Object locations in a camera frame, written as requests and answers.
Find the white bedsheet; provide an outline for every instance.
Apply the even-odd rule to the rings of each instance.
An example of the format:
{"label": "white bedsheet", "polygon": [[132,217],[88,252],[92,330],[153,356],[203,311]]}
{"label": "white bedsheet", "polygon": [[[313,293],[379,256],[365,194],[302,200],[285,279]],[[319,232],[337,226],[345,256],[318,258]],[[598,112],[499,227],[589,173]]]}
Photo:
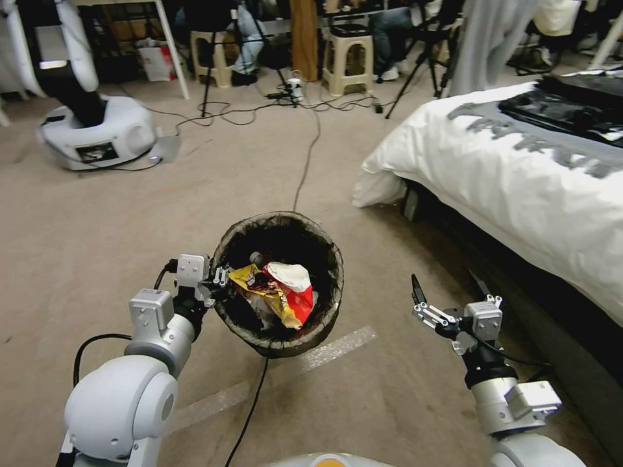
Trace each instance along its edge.
{"label": "white bedsheet", "polygon": [[477,117],[447,118],[460,104],[508,99],[531,87],[421,106],[361,165],[353,204],[394,201],[404,193],[399,177],[414,180],[623,326],[623,172],[595,178],[558,164],[551,150],[515,150],[519,134],[495,140],[489,130],[466,131]]}

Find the wastebasket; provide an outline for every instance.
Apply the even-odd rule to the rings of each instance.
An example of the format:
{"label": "wastebasket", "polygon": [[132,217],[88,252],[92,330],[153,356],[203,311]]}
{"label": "wastebasket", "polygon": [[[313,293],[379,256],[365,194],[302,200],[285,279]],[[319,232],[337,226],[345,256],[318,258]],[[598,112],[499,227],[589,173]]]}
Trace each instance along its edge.
{"label": "wastebasket", "polygon": [[234,269],[250,264],[253,252],[272,261],[300,264],[310,274],[318,299],[301,329],[275,325],[263,330],[262,322],[234,284],[215,309],[238,337],[268,358],[294,357],[316,347],[336,322],[344,285],[342,255],[333,240],[311,219],[292,212],[276,211],[249,217],[232,225],[212,258],[212,268]]}

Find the white robot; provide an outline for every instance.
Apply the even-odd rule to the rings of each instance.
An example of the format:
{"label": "white robot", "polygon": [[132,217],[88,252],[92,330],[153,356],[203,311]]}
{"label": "white robot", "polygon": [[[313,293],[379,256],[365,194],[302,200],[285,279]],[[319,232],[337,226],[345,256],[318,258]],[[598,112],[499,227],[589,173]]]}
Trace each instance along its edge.
{"label": "white robot", "polygon": [[[118,357],[80,380],[65,407],[67,433],[57,466],[156,467],[160,442],[177,402],[177,377],[199,336],[201,320],[220,293],[224,269],[206,256],[181,255],[165,268],[177,272],[178,294],[143,289],[130,301],[134,334]],[[462,356],[465,382],[476,414],[493,441],[492,467],[585,467],[575,454],[547,437],[531,433],[545,425],[560,399],[546,381],[518,383],[495,347],[502,323],[502,299],[441,311],[426,302],[413,279],[413,314]],[[307,454],[278,467],[380,467],[377,461],[344,453]]]}
{"label": "white robot", "polygon": [[156,129],[130,97],[103,96],[73,0],[4,0],[24,86],[63,106],[45,116],[38,138],[69,170],[110,167],[148,153]]}

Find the stool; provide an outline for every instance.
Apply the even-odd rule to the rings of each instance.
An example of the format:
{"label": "stool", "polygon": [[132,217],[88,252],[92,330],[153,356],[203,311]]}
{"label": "stool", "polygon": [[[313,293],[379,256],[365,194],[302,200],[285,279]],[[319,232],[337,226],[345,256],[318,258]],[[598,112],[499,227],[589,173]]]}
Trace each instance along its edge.
{"label": "stool", "polygon": [[[363,73],[348,75],[348,52],[356,45],[359,45],[365,53]],[[324,51],[323,78],[328,83],[329,93],[335,97],[344,95],[344,89],[354,84],[363,84],[366,92],[372,92],[373,46],[372,36],[367,27],[344,24],[331,28]]]}
{"label": "stool", "polygon": [[[212,42],[213,32],[191,31],[190,33],[190,51],[193,56],[193,65],[195,66],[195,81],[199,81],[199,76],[207,76],[208,68],[200,65],[199,52],[197,51],[197,40],[204,39],[206,42]],[[232,85],[232,67],[227,66],[225,60],[225,51],[223,50],[223,40],[225,32],[217,32],[214,46],[214,54],[212,55],[212,76],[216,81],[218,88],[229,88]]]}

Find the beige carpet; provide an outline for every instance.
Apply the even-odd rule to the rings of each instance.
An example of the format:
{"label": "beige carpet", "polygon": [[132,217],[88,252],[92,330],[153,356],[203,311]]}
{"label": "beige carpet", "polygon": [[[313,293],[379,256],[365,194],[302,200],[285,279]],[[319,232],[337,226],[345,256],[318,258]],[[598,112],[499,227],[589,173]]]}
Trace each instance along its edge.
{"label": "beige carpet", "polygon": [[[390,101],[401,83],[377,86],[381,102]],[[276,84],[276,75],[264,71],[259,89],[274,92]],[[191,101],[179,97],[177,83],[137,82],[126,88],[152,108],[196,116],[202,87],[189,85]],[[113,86],[103,90],[119,93]],[[319,90],[308,86],[311,102],[318,101]],[[440,306],[472,298],[464,258],[443,234],[409,224],[396,207],[357,210],[350,204],[362,159],[431,95],[425,77],[391,121],[370,108],[319,114],[322,136],[299,211],[322,224],[344,257],[343,302],[327,342],[366,326],[377,337],[275,387],[269,376],[234,466],[314,451],[346,451],[397,466],[488,463],[489,443],[475,420],[460,358],[410,313],[411,272]],[[254,87],[212,90],[210,97],[234,108],[267,102]],[[49,99],[8,104],[14,124],[0,128],[5,465],[55,462],[78,345],[96,333],[130,333],[128,300],[153,284],[170,257],[211,254],[232,223],[289,209],[316,135],[312,111],[273,107],[260,110],[250,126],[218,119],[209,128],[184,125],[174,163],[139,173],[77,174],[46,158],[34,138],[44,111],[55,106]],[[250,117],[231,115],[239,122]],[[172,134],[180,119],[156,115],[156,120]],[[170,278],[164,286],[172,287]],[[531,346],[510,319],[506,334],[509,351]],[[122,351],[123,342],[94,344],[82,374]],[[273,362],[271,368],[285,364]],[[210,313],[180,377],[178,408],[255,381],[261,365],[262,359]],[[223,465],[248,408],[248,402],[240,403],[167,437],[160,465]],[[553,417],[545,432],[587,465],[609,465],[572,405]]]}

